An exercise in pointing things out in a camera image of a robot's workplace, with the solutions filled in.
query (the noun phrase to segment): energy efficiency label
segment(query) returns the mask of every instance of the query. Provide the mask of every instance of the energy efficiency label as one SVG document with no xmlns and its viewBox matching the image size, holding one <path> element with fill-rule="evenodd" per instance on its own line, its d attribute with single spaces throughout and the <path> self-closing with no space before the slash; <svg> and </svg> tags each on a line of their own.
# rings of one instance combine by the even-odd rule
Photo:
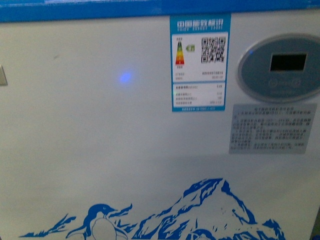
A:
<svg viewBox="0 0 320 240">
<path fill-rule="evenodd" d="M 173 112 L 224 111 L 231 15 L 170 17 Z"/>
</svg>

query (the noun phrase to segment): snowy mountain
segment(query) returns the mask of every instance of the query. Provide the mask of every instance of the snowy mountain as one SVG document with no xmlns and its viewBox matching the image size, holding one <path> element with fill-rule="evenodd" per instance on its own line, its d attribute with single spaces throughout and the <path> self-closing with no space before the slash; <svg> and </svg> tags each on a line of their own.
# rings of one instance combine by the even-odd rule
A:
<svg viewBox="0 0 320 240">
<path fill-rule="evenodd" d="M 142 220 L 130 233 L 132 239 L 285 239 L 275 221 L 258 224 L 223 178 L 193 184 L 174 205 Z"/>
</svg>

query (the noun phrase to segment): white freezer body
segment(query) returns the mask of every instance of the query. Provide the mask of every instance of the white freezer body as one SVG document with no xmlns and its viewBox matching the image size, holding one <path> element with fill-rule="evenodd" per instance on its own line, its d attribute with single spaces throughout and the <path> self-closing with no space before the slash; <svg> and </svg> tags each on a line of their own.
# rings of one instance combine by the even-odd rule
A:
<svg viewBox="0 0 320 240">
<path fill-rule="evenodd" d="M 232 213 L 222 217 L 220 207 L 228 212 L 239 202 L 212 195 L 204 208 L 213 208 L 211 201 L 219 207 L 190 211 L 188 219 L 213 222 L 217 240 L 244 229 L 268 234 L 262 224 L 269 219 L 285 239 L 309 239 L 320 204 L 320 95 L 292 103 L 318 104 L 304 154 L 229 154 L 229 143 L 234 104 L 265 105 L 237 83 L 241 56 L 279 34 L 320 37 L 319 15 L 311 9 L 232 14 L 225 110 L 208 112 L 172 112 L 168 16 L 0 24 L 8 81 L 0 88 L 1 239 L 76 216 L 66 231 L 44 237 L 65 239 L 96 204 L 117 210 L 132 204 L 123 223 L 141 223 L 193 184 L 220 178 L 257 224 L 233 223 Z M 88 240 L 114 240 L 103 221 Z M 70 239 L 84 239 L 81 231 Z"/>
</svg>

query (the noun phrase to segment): blue freezer lid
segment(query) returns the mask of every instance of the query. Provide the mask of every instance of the blue freezer lid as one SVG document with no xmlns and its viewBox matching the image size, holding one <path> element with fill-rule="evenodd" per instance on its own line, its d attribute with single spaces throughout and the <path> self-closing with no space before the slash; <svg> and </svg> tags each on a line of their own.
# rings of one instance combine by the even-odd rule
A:
<svg viewBox="0 0 320 240">
<path fill-rule="evenodd" d="M 261 12 L 319 7 L 320 0 L 0 0 L 0 22 Z"/>
</svg>

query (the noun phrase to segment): qr code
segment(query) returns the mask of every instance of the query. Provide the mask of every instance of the qr code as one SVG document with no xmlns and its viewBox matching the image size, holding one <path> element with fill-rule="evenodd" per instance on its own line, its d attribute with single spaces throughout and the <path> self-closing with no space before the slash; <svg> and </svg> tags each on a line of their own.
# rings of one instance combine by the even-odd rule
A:
<svg viewBox="0 0 320 240">
<path fill-rule="evenodd" d="M 225 61 L 226 37 L 203 37 L 201 41 L 201 63 L 223 63 Z"/>
</svg>

